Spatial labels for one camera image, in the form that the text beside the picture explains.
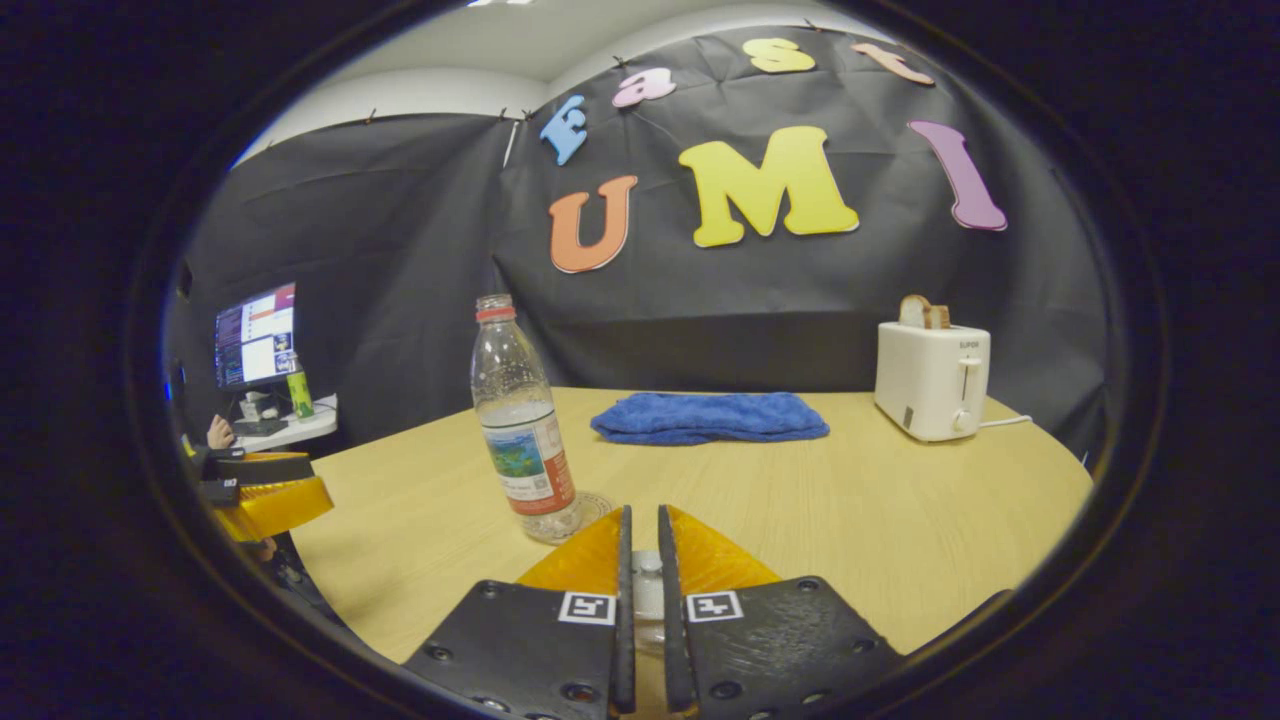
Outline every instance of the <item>white toaster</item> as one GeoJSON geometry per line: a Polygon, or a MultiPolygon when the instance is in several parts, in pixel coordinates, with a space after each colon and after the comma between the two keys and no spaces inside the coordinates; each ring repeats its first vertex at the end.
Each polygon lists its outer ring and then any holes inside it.
{"type": "Polygon", "coordinates": [[[876,405],[925,442],[978,432],[991,370],[991,333],[881,323],[876,405]]]}

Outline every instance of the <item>table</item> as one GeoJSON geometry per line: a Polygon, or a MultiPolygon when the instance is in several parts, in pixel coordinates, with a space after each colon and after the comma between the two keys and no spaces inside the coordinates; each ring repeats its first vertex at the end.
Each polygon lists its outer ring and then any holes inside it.
{"type": "MultiPolygon", "coordinates": [[[[1032,423],[924,445],[872,393],[805,393],[826,438],[605,442],[589,421],[627,395],[554,389],[577,488],[632,506],[636,550],[658,547],[657,507],[675,505],[783,578],[822,575],[904,653],[1023,582],[1092,489],[1079,460],[1032,423]]],[[[984,420],[1015,415],[988,398],[984,420]]],[[[294,542],[334,610],[396,662],[476,580],[512,582],[552,550],[507,509],[471,410],[314,466],[335,507],[294,542]]],[[[635,717],[666,717],[659,660],[639,656],[637,684],[635,717]]]]}
{"type": "Polygon", "coordinates": [[[321,397],[311,404],[315,416],[306,423],[298,420],[297,413],[289,413],[282,420],[289,427],[266,437],[237,437],[232,447],[243,447],[244,452],[261,452],[302,442],[314,437],[326,436],[338,429],[338,393],[321,397]]]}

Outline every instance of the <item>monitor screen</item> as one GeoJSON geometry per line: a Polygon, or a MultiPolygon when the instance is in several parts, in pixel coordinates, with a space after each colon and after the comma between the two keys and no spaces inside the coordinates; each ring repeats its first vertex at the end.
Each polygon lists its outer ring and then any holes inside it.
{"type": "Polygon", "coordinates": [[[218,314],[214,374],[221,389],[278,380],[298,369],[293,347],[294,283],[255,295],[218,314]]]}

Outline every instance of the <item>yellow letter m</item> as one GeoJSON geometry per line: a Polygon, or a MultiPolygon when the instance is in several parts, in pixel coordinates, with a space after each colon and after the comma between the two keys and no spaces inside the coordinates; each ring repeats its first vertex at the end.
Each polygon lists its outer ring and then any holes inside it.
{"type": "Polygon", "coordinates": [[[782,220],[795,234],[849,232],[858,227],[858,213],[845,205],[822,151],[827,133],[822,128],[796,126],[769,136],[764,161],[756,168],[726,142],[695,145],[680,154],[680,164],[694,170],[703,224],[694,231],[699,247],[730,245],[742,240],[742,223],[730,218],[728,201],[762,236],[773,233],[782,208],[782,193],[791,199],[791,211],[782,220]]]}

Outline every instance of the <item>folded towel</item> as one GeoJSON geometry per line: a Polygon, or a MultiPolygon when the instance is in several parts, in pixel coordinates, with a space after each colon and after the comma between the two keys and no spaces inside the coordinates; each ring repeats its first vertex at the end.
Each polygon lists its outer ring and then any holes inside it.
{"type": "Polygon", "coordinates": [[[600,413],[591,427],[631,445],[699,445],[716,439],[778,442],[831,432],[822,415],[790,392],[667,395],[637,392],[600,413]]]}

